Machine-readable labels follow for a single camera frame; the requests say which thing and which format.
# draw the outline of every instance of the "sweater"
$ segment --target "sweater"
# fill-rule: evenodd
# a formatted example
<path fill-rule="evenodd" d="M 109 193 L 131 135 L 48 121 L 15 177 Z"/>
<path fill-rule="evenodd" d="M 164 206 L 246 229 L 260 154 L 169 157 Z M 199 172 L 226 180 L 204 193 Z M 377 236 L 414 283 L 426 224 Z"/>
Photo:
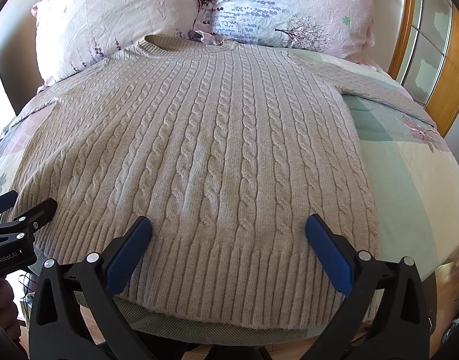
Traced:
<path fill-rule="evenodd" d="M 13 214 L 58 202 L 36 245 L 60 264 L 139 216 L 153 238 L 120 295 L 148 310 L 257 329 L 323 325 L 342 302 L 305 237 L 317 212 L 378 256 L 377 211 L 341 93 L 431 122 L 416 103 L 287 50 L 147 36 L 32 99 L 48 104 Z"/>

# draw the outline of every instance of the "headboard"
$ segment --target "headboard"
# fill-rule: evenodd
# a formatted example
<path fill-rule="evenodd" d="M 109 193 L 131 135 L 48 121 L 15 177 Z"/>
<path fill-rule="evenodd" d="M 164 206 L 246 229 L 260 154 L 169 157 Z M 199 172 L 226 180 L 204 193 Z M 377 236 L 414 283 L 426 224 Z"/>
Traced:
<path fill-rule="evenodd" d="M 18 114 L 43 83 L 36 60 L 36 20 L 31 7 L 39 0 L 8 0 L 0 13 L 0 76 Z M 397 43 L 404 0 L 375 1 L 376 45 L 366 53 L 385 71 Z"/>

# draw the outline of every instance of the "finger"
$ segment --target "finger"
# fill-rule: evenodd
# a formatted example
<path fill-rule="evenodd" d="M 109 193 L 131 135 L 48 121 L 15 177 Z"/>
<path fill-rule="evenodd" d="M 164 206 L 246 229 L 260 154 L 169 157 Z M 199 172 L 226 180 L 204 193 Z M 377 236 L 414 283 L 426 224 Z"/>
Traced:
<path fill-rule="evenodd" d="M 5 309 L 0 311 L 0 325 L 3 329 L 13 325 L 18 318 L 18 308 L 14 303 L 11 303 Z"/>
<path fill-rule="evenodd" d="M 14 293 L 10 284 L 6 280 L 1 280 L 0 283 L 0 307 L 4 309 L 13 302 Z"/>
<path fill-rule="evenodd" d="M 6 333 L 12 340 L 15 340 L 21 335 L 21 327 L 18 323 L 13 323 L 13 325 L 6 328 Z"/>

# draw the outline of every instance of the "pillowcase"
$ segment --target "pillowcase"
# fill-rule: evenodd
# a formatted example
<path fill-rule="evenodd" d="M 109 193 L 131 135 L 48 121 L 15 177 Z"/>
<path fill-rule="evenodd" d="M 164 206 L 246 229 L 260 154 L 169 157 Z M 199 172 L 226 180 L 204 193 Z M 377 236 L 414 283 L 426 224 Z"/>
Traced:
<path fill-rule="evenodd" d="M 148 34 L 188 38 L 199 0 L 42 0 L 36 53 L 45 85 L 86 69 Z"/>
<path fill-rule="evenodd" d="M 360 63 L 374 45 L 373 0 L 206 0 L 195 31 Z"/>

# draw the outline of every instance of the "pillow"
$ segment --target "pillow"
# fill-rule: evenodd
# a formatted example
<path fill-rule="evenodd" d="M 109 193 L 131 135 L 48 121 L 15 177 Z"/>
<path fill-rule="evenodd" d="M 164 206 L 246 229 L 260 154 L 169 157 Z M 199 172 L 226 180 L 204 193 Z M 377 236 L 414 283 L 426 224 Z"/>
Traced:
<path fill-rule="evenodd" d="M 206 0 L 195 31 L 360 63 L 374 45 L 373 0 Z"/>
<path fill-rule="evenodd" d="M 148 34 L 188 38 L 199 0 L 42 0 L 36 53 L 45 85 L 53 85 Z"/>

